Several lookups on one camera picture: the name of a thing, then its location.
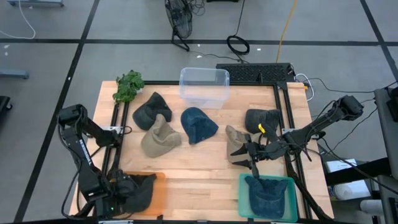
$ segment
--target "wooden tabletop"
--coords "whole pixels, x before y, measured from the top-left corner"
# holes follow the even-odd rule
[[[288,83],[290,102],[296,128],[302,128],[311,122],[311,115],[302,83]],[[179,97],[178,85],[146,85],[144,91],[136,96],[129,105],[127,124],[132,133],[124,137],[119,168],[128,171],[163,172],[167,178],[167,196],[164,210],[165,220],[225,220],[245,221],[238,215],[238,178],[241,173],[251,173],[245,167],[235,166],[226,158],[225,127],[231,125],[245,131],[244,116],[248,109],[275,109],[273,88],[270,86],[230,86],[230,98],[220,110],[203,111],[218,126],[217,133],[196,145],[189,145],[180,117],[186,109]],[[102,83],[93,121],[100,126],[109,126],[114,108],[112,94],[117,90],[115,82]],[[157,158],[147,157],[141,149],[141,139],[145,131],[139,129],[132,119],[132,113],[156,91],[163,96],[173,115],[171,127],[182,137],[182,145]],[[283,92],[280,91],[285,126],[289,127]],[[119,110],[120,123],[123,105]],[[98,147],[94,139],[87,142],[88,150],[93,153]],[[309,149],[318,150],[315,141],[310,141]],[[326,187],[325,176],[320,158],[312,154],[312,162],[302,154],[307,189],[327,215],[333,217],[333,210]],[[94,164],[102,167],[104,150],[92,158]],[[261,175],[287,176],[283,157],[274,161],[257,163]],[[305,217],[302,196],[296,188],[300,216]],[[76,191],[70,213],[75,214]],[[132,219],[156,219],[154,216],[133,215]]]

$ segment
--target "clear plastic container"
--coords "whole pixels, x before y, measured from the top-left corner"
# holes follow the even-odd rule
[[[183,68],[180,97],[187,107],[221,109],[229,99],[229,73],[222,69]]]
[[[239,176],[239,198],[238,198],[238,210],[239,215],[245,218],[265,218],[255,215],[250,207],[249,199],[249,185],[244,180],[245,177],[252,176],[251,174],[241,174]],[[290,177],[275,177],[268,175],[260,175],[260,179],[264,180],[287,180],[287,187],[285,190],[285,212],[281,219],[273,221],[281,222],[296,222],[298,219],[297,206],[296,206],[296,191],[294,180]]]

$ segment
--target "tan hat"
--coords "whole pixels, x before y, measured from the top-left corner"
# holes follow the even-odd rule
[[[166,122],[163,115],[157,114],[156,121],[142,138],[141,147],[149,157],[158,157],[181,145],[181,136]]]
[[[231,153],[236,152],[238,149],[240,149],[243,146],[244,143],[247,142],[244,135],[248,134],[248,133],[243,133],[241,131],[237,131],[230,125],[227,125],[225,127],[225,132],[227,135],[226,157],[228,158],[228,161],[230,161],[230,162],[238,162],[238,161],[245,161],[245,160],[250,161],[251,158],[250,158],[249,154],[231,156]],[[258,143],[260,134],[261,133],[250,134],[251,140],[253,142]],[[262,138],[261,144],[265,144],[266,141],[267,141],[266,138]]]

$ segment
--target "leafy herb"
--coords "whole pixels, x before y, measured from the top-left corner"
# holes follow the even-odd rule
[[[125,103],[132,101],[136,95],[137,90],[144,87],[144,81],[142,81],[141,73],[130,70],[130,72],[122,77],[116,78],[118,84],[118,92],[113,95],[113,99],[117,103]]]

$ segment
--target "tripod stand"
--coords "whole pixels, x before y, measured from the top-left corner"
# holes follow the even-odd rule
[[[183,44],[184,46],[182,46],[181,44],[178,44],[178,43],[176,43],[176,42],[174,41],[174,37],[175,37],[175,36],[177,36],[177,37],[181,40],[181,42],[182,42],[182,44]],[[177,47],[180,47],[180,48],[186,50],[187,52],[189,52],[189,50],[190,50],[189,46],[188,46],[188,45],[185,43],[185,41],[182,39],[181,35],[178,33],[178,30],[177,30],[175,27],[173,27],[172,43],[173,43],[174,45],[176,45]]]

